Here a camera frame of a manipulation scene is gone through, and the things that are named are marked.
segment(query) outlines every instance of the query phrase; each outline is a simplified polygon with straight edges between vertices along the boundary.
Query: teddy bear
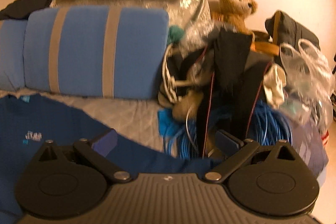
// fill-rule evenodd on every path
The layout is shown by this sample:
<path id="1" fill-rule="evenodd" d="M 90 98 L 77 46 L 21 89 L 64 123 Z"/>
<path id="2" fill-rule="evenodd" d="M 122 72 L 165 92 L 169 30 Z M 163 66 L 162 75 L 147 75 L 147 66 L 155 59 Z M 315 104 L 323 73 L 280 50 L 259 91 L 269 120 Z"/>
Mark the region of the teddy bear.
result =
<path id="1" fill-rule="evenodd" d="M 245 19 L 257 11 L 258 4 L 255 0 L 219 0 L 218 13 L 212 13 L 213 18 L 232 24 L 238 32 L 252 34 L 246 28 Z"/>

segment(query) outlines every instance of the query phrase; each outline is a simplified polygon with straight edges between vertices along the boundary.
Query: silver bolt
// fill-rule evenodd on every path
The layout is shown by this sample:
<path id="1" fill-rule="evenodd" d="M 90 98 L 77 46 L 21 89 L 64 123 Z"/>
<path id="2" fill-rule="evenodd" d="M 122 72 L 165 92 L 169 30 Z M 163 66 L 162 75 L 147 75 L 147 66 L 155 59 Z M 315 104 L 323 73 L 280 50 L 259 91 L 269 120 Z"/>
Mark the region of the silver bolt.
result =
<path id="1" fill-rule="evenodd" d="M 117 179 L 117 180 L 127 180 L 129 179 L 131 176 L 128 172 L 126 171 L 117 171 L 113 174 L 113 176 Z"/>
<path id="2" fill-rule="evenodd" d="M 205 174 L 205 178 L 207 180 L 217 181 L 217 180 L 220 180 L 222 178 L 222 175 L 220 173 L 217 173 L 217 172 L 208 172 L 208 173 Z"/>

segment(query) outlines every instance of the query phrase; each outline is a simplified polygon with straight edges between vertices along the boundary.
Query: green cloth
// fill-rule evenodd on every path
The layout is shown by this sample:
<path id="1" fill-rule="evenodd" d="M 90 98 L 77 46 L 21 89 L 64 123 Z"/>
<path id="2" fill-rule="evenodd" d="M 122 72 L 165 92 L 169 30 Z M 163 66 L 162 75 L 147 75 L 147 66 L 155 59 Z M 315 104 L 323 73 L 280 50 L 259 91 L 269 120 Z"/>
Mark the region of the green cloth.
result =
<path id="1" fill-rule="evenodd" d="M 167 45 L 171 43 L 177 43 L 184 36 L 184 30 L 177 25 L 172 25 L 169 27 Z"/>

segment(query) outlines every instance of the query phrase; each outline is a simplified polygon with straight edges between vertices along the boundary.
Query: white cloth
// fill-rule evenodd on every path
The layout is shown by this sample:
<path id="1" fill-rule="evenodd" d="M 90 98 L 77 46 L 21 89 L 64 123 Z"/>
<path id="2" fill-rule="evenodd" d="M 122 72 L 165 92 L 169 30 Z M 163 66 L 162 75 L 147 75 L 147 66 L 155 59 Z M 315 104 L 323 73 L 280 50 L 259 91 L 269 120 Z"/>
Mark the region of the white cloth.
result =
<path id="1" fill-rule="evenodd" d="M 278 64 L 273 64 L 264 75 L 263 86 L 267 103 L 278 109 L 285 101 L 283 88 L 286 86 L 285 71 Z"/>

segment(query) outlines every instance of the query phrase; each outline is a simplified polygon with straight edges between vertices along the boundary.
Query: white quilted sheet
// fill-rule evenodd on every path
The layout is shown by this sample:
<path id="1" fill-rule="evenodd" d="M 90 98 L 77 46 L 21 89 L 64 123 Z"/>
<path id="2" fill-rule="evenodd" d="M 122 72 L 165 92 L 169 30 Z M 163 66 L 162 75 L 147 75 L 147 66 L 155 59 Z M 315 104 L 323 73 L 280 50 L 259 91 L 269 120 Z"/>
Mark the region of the white quilted sheet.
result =
<path id="1" fill-rule="evenodd" d="M 16 97 L 36 93 L 23 89 L 11 93 Z M 0 97 L 8 92 L 0 90 Z M 121 135 L 152 149 L 163 151 L 163 140 L 159 135 L 157 111 L 161 108 L 157 101 L 123 100 L 103 98 L 82 98 L 41 93 L 50 99 L 68 106 L 82 109 L 92 118 L 114 128 Z"/>

